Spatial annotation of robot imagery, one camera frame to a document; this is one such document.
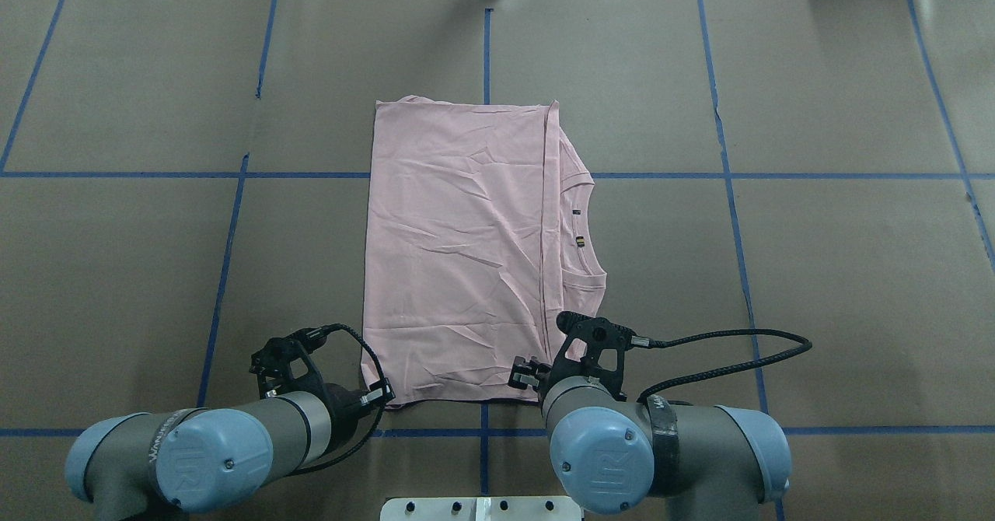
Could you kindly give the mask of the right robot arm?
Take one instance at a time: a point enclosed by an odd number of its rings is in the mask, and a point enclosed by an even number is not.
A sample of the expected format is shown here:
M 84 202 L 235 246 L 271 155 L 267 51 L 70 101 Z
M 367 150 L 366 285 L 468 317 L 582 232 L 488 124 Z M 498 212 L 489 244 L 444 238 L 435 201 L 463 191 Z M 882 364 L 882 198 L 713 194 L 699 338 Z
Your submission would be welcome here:
M 557 329 L 564 341 L 553 362 L 517 357 L 508 383 L 536 391 L 551 467 L 582 509 L 610 516 L 629 512 L 647 498 L 661 498 L 671 520 L 757 520 L 762 505 L 788 492 L 793 457 L 784 429 L 771 415 L 678 403 L 663 393 L 802 355 L 812 347 L 806 337 L 734 329 L 664 341 L 603 316 L 569 311 L 557 316 Z M 728 337 L 775 337 L 793 341 L 794 347 L 662 380 L 628 400 L 627 352 Z

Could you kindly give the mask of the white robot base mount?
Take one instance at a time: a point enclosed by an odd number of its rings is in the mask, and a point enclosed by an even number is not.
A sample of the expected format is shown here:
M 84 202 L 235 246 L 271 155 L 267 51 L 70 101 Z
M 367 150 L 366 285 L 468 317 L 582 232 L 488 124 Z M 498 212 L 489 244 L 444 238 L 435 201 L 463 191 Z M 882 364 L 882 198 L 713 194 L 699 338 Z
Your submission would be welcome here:
M 583 520 L 584 509 L 565 495 L 391 498 L 380 520 Z

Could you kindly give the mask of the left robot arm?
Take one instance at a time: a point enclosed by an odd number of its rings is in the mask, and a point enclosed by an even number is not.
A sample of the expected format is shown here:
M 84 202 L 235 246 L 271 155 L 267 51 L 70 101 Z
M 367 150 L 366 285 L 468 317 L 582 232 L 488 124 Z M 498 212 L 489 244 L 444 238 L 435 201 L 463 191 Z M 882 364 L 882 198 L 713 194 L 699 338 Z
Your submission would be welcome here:
M 363 389 L 328 383 L 312 359 L 336 332 L 374 366 Z M 237 407 L 138 412 L 90 425 L 64 479 L 97 520 L 187 520 L 238 505 L 277 480 L 334 467 L 365 446 L 393 387 L 373 348 L 333 323 L 272 337 L 251 355 L 258 400 Z

